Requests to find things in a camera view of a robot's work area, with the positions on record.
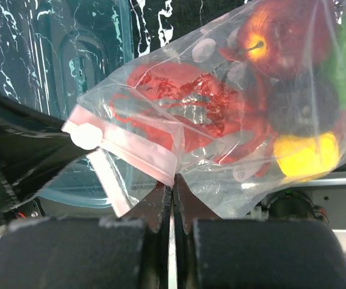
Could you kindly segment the clear zip top bag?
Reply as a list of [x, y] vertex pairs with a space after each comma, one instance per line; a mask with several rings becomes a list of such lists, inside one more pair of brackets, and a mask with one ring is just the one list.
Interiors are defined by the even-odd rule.
[[252, 1], [118, 68], [62, 130], [222, 217], [346, 163], [346, 1]]

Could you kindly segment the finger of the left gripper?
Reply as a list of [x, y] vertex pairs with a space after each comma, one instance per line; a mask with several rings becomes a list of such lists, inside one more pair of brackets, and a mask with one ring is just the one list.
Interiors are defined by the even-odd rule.
[[63, 121], [0, 93], [0, 228], [70, 163], [91, 149], [74, 144]]

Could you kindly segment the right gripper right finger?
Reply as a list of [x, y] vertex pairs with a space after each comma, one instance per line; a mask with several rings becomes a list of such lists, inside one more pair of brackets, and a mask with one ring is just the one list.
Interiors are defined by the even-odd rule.
[[175, 176], [179, 288], [346, 288], [346, 259], [324, 214], [291, 195], [267, 219], [222, 219]]

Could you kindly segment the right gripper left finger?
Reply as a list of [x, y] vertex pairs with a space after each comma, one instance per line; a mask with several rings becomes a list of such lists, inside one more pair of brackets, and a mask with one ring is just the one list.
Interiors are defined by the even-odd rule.
[[0, 239], [0, 288], [167, 288], [171, 189], [123, 217], [41, 217]]

